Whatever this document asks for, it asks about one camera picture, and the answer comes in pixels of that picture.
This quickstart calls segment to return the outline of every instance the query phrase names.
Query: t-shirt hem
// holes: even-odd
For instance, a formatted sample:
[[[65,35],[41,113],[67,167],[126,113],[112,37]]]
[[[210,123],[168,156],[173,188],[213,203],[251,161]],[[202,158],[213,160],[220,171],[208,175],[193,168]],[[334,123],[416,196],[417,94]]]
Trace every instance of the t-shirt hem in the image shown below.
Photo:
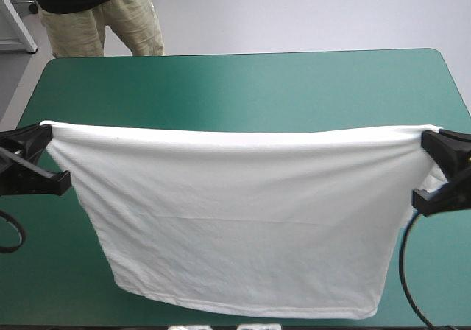
[[[359,308],[297,308],[297,307],[264,307],[256,306],[234,306],[225,303],[201,301],[193,299],[179,298],[173,295],[164,295],[156,292],[143,292],[131,287],[124,282],[115,279],[116,284],[123,290],[142,295],[153,301],[160,301],[175,306],[182,306],[189,309],[201,310],[226,315],[242,315],[248,317],[278,317],[278,318],[305,318],[305,319],[353,319],[361,320],[372,317],[378,310],[378,305],[374,309]]]

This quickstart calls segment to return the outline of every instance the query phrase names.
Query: black cable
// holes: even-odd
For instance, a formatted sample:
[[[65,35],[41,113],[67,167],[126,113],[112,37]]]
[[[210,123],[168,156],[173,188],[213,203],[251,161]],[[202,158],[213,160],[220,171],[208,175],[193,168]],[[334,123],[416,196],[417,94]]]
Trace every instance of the black cable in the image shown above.
[[[409,233],[411,232],[412,226],[417,221],[419,216],[420,216],[420,213],[416,211],[412,219],[409,221],[409,224],[407,224],[406,230],[404,231],[404,234],[403,234],[403,240],[400,244],[400,252],[399,252],[399,277],[400,277],[400,283],[403,285],[403,290],[404,290],[404,294],[406,295],[407,301],[411,305],[411,308],[414,310],[417,317],[419,317],[420,320],[423,321],[424,324],[429,329],[435,329],[436,328],[435,325],[432,324],[430,321],[428,321],[428,319],[424,316],[424,314],[422,314],[420,309],[415,304],[414,299],[412,299],[411,293],[409,292],[409,288],[407,287],[406,277],[404,276],[404,253],[406,251],[407,238],[409,237]]]
[[[20,246],[23,245],[24,241],[26,240],[26,232],[24,231],[23,227],[21,227],[20,222],[15,220],[8,213],[0,210],[0,217],[6,220],[8,224],[14,227],[14,229],[16,229],[16,231],[18,232],[18,238],[20,239],[19,243],[12,247],[0,246],[0,253],[2,254],[13,253],[14,251],[17,251],[20,248]]]

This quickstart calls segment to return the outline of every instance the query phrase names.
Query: black clamp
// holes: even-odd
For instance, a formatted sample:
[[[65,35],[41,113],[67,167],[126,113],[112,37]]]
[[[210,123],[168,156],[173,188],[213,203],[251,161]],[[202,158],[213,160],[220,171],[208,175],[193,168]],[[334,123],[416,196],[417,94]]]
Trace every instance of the black clamp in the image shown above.
[[[68,171],[52,173],[36,166],[51,140],[50,125],[34,124],[0,133],[0,195],[62,195],[71,187]],[[10,215],[0,211],[0,217],[18,232],[20,241],[17,245],[0,247],[0,253],[12,253],[24,243],[26,233]]]
[[[424,131],[422,147],[439,165],[447,182],[434,192],[415,189],[412,206],[424,216],[471,208],[471,135]]]

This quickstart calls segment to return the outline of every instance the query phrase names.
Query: white object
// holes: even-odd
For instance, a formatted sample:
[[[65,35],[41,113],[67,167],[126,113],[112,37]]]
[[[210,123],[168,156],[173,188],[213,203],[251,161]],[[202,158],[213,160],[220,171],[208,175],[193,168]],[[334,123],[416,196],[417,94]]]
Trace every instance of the white object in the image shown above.
[[[376,313],[411,190],[433,168],[421,133],[438,130],[42,124],[121,288],[210,312],[352,319]]]
[[[26,50],[27,52],[36,52],[38,46],[10,0],[0,0],[0,15],[4,16],[15,34],[14,38],[0,39],[0,51]]]
[[[236,330],[281,330],[280,324],[241,324]]]
[[[209,325],[173,325],[168,330],[213,330]]]

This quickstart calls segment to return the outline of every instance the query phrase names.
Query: table surface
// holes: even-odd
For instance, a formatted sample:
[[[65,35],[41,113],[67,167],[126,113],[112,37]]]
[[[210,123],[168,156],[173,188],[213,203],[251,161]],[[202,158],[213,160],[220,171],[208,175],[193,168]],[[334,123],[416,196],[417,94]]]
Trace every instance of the table surface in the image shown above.
[[[53,60],[19,126],[44,119],[240,132],[392,124],[471,132],[470,115],[453,78],[432,49]],[[46,153],[40,165],[57,170]],[[17,253],[0,255],[0,324],[421,324],[400,288],[397,248],[378,313],[370,319],[236,317],[150,301],[119,289],[73,189],[62,197],[2,197],[0,208],[19,219],[28,233]],[[420,220],[411,234],[408,282],[423,312],[437,324],[471,324],[470,230],[471,214],[460,211]]]

